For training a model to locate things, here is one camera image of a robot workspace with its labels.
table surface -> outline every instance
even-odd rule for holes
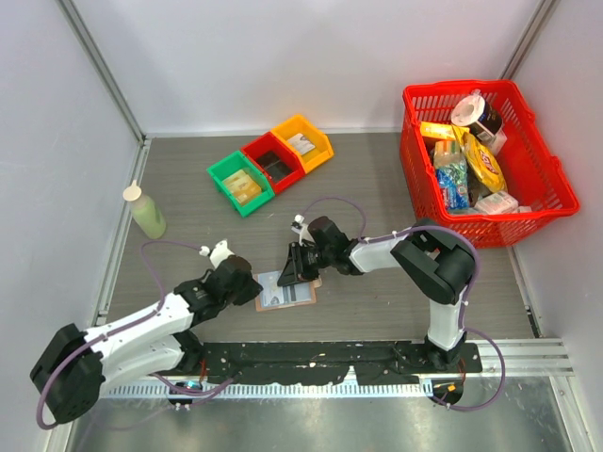
[[[230,249],[255,273],[281,270],[295,214],[312,200],[345,196],[367,212],[366,235],[401,230],[416,219],[399,161],[399,134],[331,135],[335,156],[284,193],[242,218],[214,187],[207,167],[252,137],[162,138],[152,142],[141,186],[163,211],[163,238],[213,247],[228,238]],[[307,215],[327,215],[348,236],[358,234],[359,214],[343,202],[326,201]],[[146,240],[132,224],[123,252],[109,321],[158,300],[158,290],[139,257]],[[156,245],[148,254],[168,290],[199,278],[209,261],[195,251]],[[480,250],[482,271],[465,323],[495,338],[529,338],[530,323],[507,250]],[[312,305],[258,313],[253,302],[230,306],[193,331],[205,341],[319,341],[421,339],[429,326],[429,303],[401,269],[352,277],[322,271]]]

storage bin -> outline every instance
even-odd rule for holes
[[[241,151],[264,173],[275,194],[305,175],[301,160],[271,132],[243,146]]]
[[[421,121],[449,123],[454,106],[474,89],[502,116],[507,142],[497,155],[509,193],[532,212],[507,215],[451,215],[419,131]],[[507,80],[453,81],[407,87],[400,158],[417,218],[432,218],[466,236],[475,246],[511,246],[560,217],[579,210],[579,201],[550,154],[517,85]]]
[[[277,125],[271,132],[301,160],[301,165],[306,173],[314,170],[318,165],[323,164],[334,155],[333,147],[327,136],[320,132],[302,115],[296,115],[282,124]],[[290,138],[297,134],[303,134],[316,146],[316,148],[308,153],[299,153],[295,147],[288,142]]]
[[[245,205],[239,204],[233,194],[222,183],[224,179],[233,175],[239,170],[245,170],[262,188],[262,193]],[[226,158],[221,159],[220,162],[209,167],[207,172],[214,180],[218,191],[221,191],[226,198],[228,198],[233,207],[235,207],[242,217],[248,216],[258,207],[274,198],[274,191],[272,190],[268,179],[266,176],[264,176],[264,173],[258,167],[256,167],[241,151],[236,151],[235,153],[228,155]]]

white wall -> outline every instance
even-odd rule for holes
[[[538,0],[75,0],[141,127],[401,126],[414,83],[497,78]]]
[[[565,342],[603,425],[603,4],[560,2],[516,81],[581,211],[517,246],[546,332]]]
[[[44,448],[29,372],[55,331],[90,322],[136,153],[57,4],[0,15],[3,451]]]

yellow bin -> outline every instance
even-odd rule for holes
[[[333,146],[328,137],[320,132],[312,123],[302,115],[295,115],[271,130],[301,161],[301,166],[306,172],[314,170],[318,165],[333,157]],[[302,134],[314,144],[315,149],[304,154],[299,153],[289,140]]]

green bottle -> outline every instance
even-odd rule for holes
[[[142,193],[136,180],[123,191],[123,198],[130,205],[132,218],[149,238],[158,239],[166,232],[166,219],[155,201]]]

